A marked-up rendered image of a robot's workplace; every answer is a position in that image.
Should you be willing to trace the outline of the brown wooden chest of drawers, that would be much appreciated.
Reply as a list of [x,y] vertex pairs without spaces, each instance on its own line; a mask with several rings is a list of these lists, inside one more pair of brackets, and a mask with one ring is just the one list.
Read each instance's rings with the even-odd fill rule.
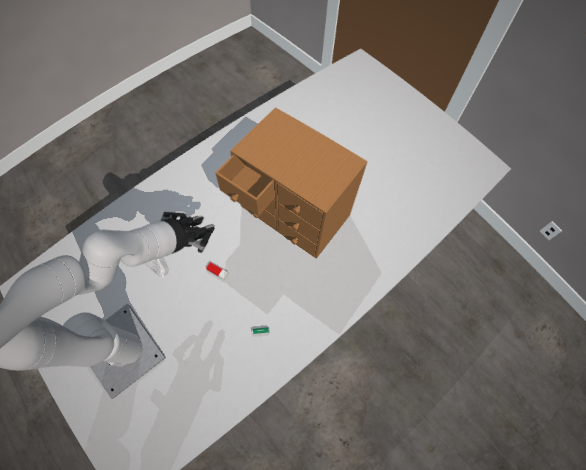
[[320,230],[317,244],[308,238],[316,259],[350,216],[368,162],[276,107],[230,152],[275,180],[277,232],[278,183],[324,213],[321,228],[297,214]]

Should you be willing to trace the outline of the brown wooden drawer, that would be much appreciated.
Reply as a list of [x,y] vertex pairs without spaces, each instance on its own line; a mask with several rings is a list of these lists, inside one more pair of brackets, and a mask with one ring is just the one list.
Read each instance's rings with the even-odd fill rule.
[[266,209],[276,216],[276,200],[273,200]]
[[[311,225],[309,222],[278,203],[279,218],[292,227],[293,230],[299,231],[307,238],[318,243],[320,230]],[[298,228],[299,227],[299,228]]]
[[234,154],[215,174],[220,191],[258,217],[275,199],[275,180]]
[[[313,225],[321,228],[324,213],[278,183],[278,201]],[[296,206],[296,207],[295,207]]]
[[305,251],[307,251],[311,255],[315,256],[317,245],[315,243],[313,243],[312,241],[310,241],[305,236],[303,236],[302,234],[300,234],[299,232],[293,230],[292,227],[290,227],[289,225],[287,225],[286,223],[284,223],[280,219],[279,219],[279,232],[282,235],[284,235],[285,237],[287,237],[288,239],[290,239],[292,244],[294,244],[294,245],[297,244],[298,246],[303,248]]
[[[243,206],[244,207],[244,206]],[[245,208],[245,207],[244,207]],[[247,209],[247,208],[245,208]],[[248,210],[248,209],[247,209]],[[250,211],[250,210],[248,210]],[[251,212],[251,211],[250,211]],[[252,212],[251,212],[252,213]],[[257,218],[258,216],[255,215],[254,213],[252,213],[253,216],[255,218]],[[270,212],[268,212],[267,210],[264,210],[261,215],[258,217],[260,218],[262,221],[264,221],[265,223],[267,223],[268,225],[270,225],[272,228],[274,228],[275,230],[277,229],[277,223],[276,223],[276,217],[271,214]]]

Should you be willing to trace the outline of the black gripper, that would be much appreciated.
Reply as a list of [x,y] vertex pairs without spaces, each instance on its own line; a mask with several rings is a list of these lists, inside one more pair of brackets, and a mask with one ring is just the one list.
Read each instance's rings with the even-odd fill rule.
[[[178,221],[177,217],[180,217]],[[214,224],[210,224],[199,228],[203,222],[203,216],[187,217],[185,213],[164,212],[161,221],[168,223],[174,230],[176,235],[176,248],[173,253],[180,251],[184,247],[194,246],[198,248],[198,252],[202,253],[205,249],[211,234],[214,231]],[[173,219],[171,219],[173,218]],[[182,219],[183,218],[183,219]],[[183,228],[181,228],[183,226]],[[191,226],[191,227],[190,227]],[[196,227],[194,227],[196,226]],[[185,232],[184,232],[185,230]],[[196,232],[196,233],[195,233]],[[199,235],[200,234],[200,235]],[[196,235],[196,236],[195,236]],[[205,235],[205,236],[204,236]],[[202,239],[203,238],[203,239]],[[200,240],[198,240],[200,239]],[[197,241],[198,240],[198,241]],[[172,253],[172,254],[173,254]]]

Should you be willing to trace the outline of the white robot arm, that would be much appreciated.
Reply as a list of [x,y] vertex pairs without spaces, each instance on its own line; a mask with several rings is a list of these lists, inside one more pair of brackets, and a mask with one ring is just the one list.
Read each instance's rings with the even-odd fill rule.
[[76,314],[63,326],[40,316],[76,295],[107,287],[120,260],[130,267],[145,263],[158,276],[167,275],[164,257],[176,243],[164,221],[130,231],[98,230],[85,239],[79,261],[63,255],[23,273],[0,304],[0,368],[90,367],[102,361],[124,367],[137,361],[139,337],[92,313]]

